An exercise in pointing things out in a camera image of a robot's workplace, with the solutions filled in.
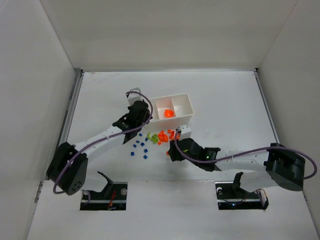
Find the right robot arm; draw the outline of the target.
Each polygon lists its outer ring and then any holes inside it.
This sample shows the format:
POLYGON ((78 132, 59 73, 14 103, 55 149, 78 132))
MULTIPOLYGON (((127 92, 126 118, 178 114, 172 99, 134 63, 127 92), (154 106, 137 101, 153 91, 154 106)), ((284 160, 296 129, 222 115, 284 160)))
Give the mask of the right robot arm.
POLYGON ((192 138, 185 138, 171 140, 167 153, 173 162, 188 160, 206 172, 236 170, 234 188, 249 193, 273 186, 296 192, 303 190, 306 160, 278 143, 241 154, 218 147, 202 147, 192 138))

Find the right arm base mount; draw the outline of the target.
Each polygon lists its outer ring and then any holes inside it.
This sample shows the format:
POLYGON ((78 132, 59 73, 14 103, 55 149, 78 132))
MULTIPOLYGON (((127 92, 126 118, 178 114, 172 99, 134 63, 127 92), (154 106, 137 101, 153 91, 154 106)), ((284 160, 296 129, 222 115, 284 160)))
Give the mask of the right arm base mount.
POLYGON ((233 181, 215 183, 217 206, 219 210, 263 210, 269 207, 269 199, 264 189, 248 192, 240 188, 243 172, 235 175, 233 181))

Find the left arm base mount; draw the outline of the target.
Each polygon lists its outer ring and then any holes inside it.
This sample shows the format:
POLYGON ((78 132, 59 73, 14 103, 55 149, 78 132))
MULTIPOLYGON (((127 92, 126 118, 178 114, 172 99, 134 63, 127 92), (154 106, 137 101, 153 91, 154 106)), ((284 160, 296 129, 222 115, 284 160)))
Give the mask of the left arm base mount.
POLYGON ((101 191, 84 190, 81 196, 81 211, 125 211, 127 208, 127 182, 114 182, 101 171, 106 184, 101 191))

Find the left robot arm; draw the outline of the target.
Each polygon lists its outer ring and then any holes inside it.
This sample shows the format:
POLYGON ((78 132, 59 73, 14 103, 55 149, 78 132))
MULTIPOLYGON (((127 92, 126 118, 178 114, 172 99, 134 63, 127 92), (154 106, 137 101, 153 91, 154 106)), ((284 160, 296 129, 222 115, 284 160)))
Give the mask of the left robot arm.
POLYGON ((88 164, 135 138, 149 123, 153 110, 150 100, 136 100, 128 107, 128 113, 107 130, 80 143, 66 141, 60 144, 46 171, 48 179, 54 182, 53 193, 71 196, 81 190, 86 181, 88 164))

